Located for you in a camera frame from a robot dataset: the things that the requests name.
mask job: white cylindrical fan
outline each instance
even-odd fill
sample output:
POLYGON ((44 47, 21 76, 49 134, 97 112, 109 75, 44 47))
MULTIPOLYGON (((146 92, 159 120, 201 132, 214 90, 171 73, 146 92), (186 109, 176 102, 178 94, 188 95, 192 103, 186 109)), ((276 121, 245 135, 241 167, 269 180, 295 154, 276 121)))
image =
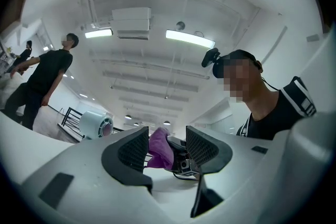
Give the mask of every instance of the white cylindrical fan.
POLYGON ((87 111, 79 120, 79 130, 86 138, 97 139, 112 133, 113 121, 106 114, 87 111))

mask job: ceiling light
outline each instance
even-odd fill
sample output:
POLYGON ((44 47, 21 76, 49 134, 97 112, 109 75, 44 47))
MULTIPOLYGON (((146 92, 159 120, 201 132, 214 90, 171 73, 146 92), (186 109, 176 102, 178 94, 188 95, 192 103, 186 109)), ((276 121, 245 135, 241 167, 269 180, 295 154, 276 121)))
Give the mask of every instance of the ceiling light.
POLYGON ((206 39, 204 37, 199 37, 199 36, 195 36, 195 35, 191 35, 191 34, 187 34, 183 32, 178 32, 178 31, 172 31, 172 30, 167 30, 166 38, 194 43, 197 45, 207 47, 209 49, 212 49, 216 44, 216 42, 206 39))
POLYGON ((106 36, 112 36, 112 30, 111 29, 98 30, 98 31, 92 31, 92 32, 85 33, 86 38, 106 37, 106 36))

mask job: purple cloth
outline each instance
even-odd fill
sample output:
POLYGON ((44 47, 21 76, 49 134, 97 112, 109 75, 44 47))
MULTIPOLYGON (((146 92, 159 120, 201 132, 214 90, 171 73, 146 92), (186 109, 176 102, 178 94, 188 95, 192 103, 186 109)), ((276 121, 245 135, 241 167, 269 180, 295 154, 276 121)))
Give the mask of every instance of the purple cloth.
POLYGON ((169 131, 159 127, 149 138, 149 154, 153 157, 148 161, 149 168, 171 169, 174 163, 174 153, 169 147, 167 137, 169 131))

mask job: black sticker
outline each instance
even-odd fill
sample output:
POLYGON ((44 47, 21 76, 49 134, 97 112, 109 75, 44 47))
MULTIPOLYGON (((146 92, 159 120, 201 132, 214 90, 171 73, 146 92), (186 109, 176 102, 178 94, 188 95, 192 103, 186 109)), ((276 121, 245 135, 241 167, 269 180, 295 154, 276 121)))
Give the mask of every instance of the black sticker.
POLYGON ((251 148, 251 150, 256 151, 256 152, 260 152, 262 154, 266 154, 267 151, 268 151, 268 148, 261 147, 261 146, 255 146, 255 147, 251 148))
POLYGON ((74 176, 58 173, 42 190, 39 198, 54 209, 57 208, 74 176))

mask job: black t-shirt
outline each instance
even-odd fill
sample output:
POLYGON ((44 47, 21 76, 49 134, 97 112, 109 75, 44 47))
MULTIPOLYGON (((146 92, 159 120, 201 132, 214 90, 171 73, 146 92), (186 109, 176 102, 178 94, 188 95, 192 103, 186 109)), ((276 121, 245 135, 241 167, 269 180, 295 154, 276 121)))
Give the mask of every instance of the black t-shirt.
POLYGON ((72 55, 67 50, 51 50, 39 56, 40 63, 30 76, 28 86, 42 95, 47 94, 60 70, 64 72, 72 63, 72 55))
MULTIPOLYGON (((278 132, 291 129, 299 119, 315 113, 314 105, 308 102, 295 81, 306 89, 300 78, 294 77, 292 82, 285 86, 283 90, 285 90, 285 94, 291 96, 291 100, 295 100, 295 103, 299 104, 297 107, 300 109, 300 114, 285 97, 283 91, 279 90, 277 105, 266 117, 255 121, 252 114, 250 115, 247 137, 273 140, 278 132)), ((239 128, 237 135, 241 135, 242 128, 245 128, 245 124, 239 128)))
POLYGON ((20 58, 16 58, 13 65, 17 66, 19 63, 22 63, 24 61, 27 61, 28 57, 31 54, 31 50, 30 49, 25 49, 21 54, 20 54, 20 58))

